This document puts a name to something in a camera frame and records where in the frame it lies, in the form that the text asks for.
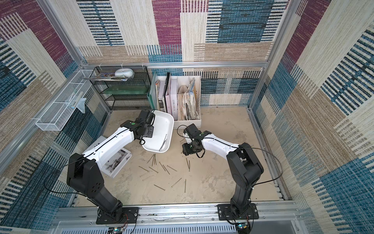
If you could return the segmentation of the white plastic storage box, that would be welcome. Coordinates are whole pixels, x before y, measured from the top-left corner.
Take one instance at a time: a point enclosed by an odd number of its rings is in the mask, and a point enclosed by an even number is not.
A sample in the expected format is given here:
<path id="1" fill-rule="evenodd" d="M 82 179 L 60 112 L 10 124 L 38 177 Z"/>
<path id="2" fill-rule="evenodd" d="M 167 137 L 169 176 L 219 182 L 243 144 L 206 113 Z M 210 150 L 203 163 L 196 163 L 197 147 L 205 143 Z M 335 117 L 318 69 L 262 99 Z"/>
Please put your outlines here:
<path id="1" fill-rule="evenodd" d="M 145 143 L 142 145 L 142 147 L 146 151 L 154 152 L 154 153 L 165 153 L 171 143 L 172 138 L 172 132 L 174 127 L 174 118 L 171 114 L 161 112 L 161 111 L 154 111 L 155 113 L 155 119 L 154 119 L 154 131 L 153 131 L 153 137 L 147 138 L 145 140 Z M 163 140 L 165 138 L 165 135 L 167 136 L 166 144 L 164 145 L 161 152 L 159 151 Z"/>

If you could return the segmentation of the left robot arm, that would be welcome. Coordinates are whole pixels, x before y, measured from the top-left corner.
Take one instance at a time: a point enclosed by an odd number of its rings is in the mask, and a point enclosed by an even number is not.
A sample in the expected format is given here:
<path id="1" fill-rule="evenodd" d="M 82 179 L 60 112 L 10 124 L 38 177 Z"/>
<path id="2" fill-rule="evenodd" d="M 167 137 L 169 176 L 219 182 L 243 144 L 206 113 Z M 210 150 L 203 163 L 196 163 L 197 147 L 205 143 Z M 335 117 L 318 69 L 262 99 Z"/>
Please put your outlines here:
<path id="1" fill-rule="evenodd" d="M 82 193 L 101 211 L 119 219 L 122 203 L 105 187 L 101 169 L 125 145 L 153 136 L 154 111 L 142 110 L 135 121 L 127 120 L 106 140 L 83 154 L 70 156 L 67 185 Z"/>

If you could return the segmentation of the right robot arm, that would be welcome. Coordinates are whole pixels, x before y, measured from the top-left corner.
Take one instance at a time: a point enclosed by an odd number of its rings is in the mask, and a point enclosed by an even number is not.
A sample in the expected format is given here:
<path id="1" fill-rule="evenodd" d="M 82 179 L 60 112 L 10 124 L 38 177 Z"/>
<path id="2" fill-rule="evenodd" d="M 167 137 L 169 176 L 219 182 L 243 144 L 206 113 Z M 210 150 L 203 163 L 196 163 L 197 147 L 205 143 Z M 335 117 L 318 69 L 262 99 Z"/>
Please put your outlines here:
<path id="1" fill-rule="evenodd" d="M 253 187 L 260 179 L 264 168 L 252 147 L 247 144 L 234 144 L 216 137 L 209 131 L 200 131 L 195 124 L 183 130 L 186 143 L 182 145 L 183 154 L 202 158 L 211 151 L 228 162 L 231 176 L 236 183 L 235 192 L 230 200 L 231 214 L 235 218 L 244 218 L 251 208 Z"/>

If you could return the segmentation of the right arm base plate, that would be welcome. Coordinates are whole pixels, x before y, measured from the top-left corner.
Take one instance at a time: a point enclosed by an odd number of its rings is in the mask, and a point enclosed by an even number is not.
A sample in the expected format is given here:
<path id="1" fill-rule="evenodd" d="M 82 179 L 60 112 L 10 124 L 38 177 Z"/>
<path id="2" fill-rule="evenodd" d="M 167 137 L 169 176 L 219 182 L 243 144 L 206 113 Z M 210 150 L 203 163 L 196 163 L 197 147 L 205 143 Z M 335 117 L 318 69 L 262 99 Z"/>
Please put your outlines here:
<path id="1" fill-rule="evenodd" d="M 244 207 L 237 207 L 228 203 L 216 206 L 219 220 L 234 221 L 244 219 L 259 219 L 257 206 L 254 203 L 247 203 Z"/>

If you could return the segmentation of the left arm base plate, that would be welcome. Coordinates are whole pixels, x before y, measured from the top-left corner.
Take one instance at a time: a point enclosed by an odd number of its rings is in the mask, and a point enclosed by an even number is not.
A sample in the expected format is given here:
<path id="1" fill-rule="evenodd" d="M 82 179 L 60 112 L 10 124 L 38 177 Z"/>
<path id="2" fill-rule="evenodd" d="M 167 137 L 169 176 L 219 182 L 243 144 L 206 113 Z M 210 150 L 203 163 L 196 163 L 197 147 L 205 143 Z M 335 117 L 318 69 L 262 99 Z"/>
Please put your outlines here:
<path id="1" fill-rule="evenodd" d="M 135 224 L 139 207 L 119 207 L 116 211 L 109 213 L 99 208 L 97 213 L 96 224 Z"/>

